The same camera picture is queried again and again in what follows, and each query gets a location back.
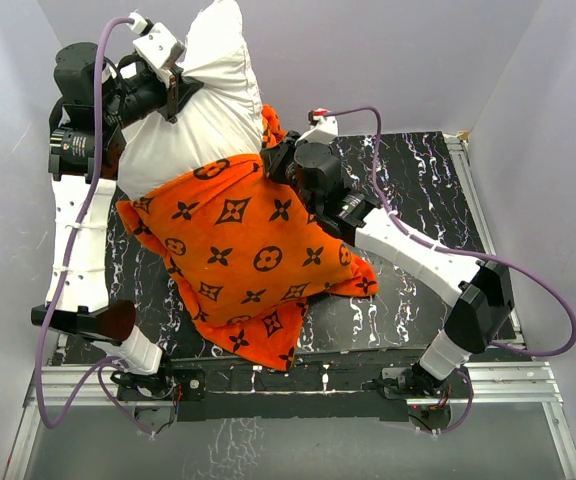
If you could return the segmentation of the white pillow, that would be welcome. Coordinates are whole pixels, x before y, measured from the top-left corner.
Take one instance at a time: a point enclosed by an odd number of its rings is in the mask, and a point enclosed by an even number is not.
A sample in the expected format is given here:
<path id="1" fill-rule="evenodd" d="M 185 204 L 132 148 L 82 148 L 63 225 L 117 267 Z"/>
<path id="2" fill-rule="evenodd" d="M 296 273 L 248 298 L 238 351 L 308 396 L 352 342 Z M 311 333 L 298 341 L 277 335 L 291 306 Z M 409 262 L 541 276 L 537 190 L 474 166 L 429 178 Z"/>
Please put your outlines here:
<path id="1" fill-rule="evenodd" d="M 214 161 L 262 148 L 262 100 L 235 1 L 200 11 L 186 36 L 183 74 L 203 83 L 174 123 L 151 113 L 123 130 L 118 187 L 131 199 Z"/>

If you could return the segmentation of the orange patterned pillowcase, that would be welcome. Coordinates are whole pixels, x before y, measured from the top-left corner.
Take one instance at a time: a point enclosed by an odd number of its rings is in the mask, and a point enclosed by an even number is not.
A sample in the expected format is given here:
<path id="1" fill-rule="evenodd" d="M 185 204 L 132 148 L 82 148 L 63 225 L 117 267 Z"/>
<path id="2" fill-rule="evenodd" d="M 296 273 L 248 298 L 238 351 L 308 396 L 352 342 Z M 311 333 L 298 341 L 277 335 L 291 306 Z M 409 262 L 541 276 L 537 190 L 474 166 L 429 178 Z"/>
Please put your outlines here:
<path id="1" fill-rule="evenodd" d="M 117 209 L 162 258 L 197 331 L 271 369 L 292 366 L 311 296 L 378 290 L 372 266 L 268 180 L 257 154 L 219 158 Z"/>

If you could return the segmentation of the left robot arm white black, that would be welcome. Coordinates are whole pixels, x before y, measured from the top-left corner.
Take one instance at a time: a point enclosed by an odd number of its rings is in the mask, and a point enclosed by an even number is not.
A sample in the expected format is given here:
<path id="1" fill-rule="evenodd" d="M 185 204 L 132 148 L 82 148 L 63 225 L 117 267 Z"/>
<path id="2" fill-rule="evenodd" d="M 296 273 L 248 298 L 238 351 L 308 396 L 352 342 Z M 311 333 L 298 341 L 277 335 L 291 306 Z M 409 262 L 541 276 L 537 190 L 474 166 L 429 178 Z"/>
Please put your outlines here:
<path id="1" fill-rule="evenodd" d="M 177 64 L 183 44 L 147 35 L 134 51 L 113 63 L 94 43 L 79 42 L 56 55 L 54 81 L 61 97 L 51 120 L 48 171 L 55 199 L 55 244 L 50 287 L 31 311 L 43 330 L 80 337 L 115 359 L 115 383 L 141 387 L 162 399 L 175 376 L 162 349 L 138 328 L 136 308 L 112 301 L 106 286 L 105 254 L 111 201 L 123 131 L 153 112 L 174 121 L 201 83 L 184 78 Z"/>

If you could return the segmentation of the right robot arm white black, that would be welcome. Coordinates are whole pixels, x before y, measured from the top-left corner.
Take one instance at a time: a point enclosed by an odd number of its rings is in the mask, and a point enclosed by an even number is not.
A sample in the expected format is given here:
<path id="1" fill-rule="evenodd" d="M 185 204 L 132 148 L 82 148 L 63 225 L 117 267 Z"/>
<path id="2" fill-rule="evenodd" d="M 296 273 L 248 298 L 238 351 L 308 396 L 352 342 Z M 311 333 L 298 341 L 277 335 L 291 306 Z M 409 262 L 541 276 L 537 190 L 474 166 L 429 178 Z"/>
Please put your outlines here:
<path id="1" fill-rule="evenodd" d="M 291 133 L 262 151 L 264 173 L 289 186 L 327 234 L 376 254 L 432 289 L 450 308 L 442 329 L 408 369 L 385 383 L 394 392 L 439 395 L 450 375 L 484 352 L 514 308 L 510 273 L 493 260 L 448 252 L 409 226 L 397 227 L 379 200 L 354 189 L 331 148 Z"/>

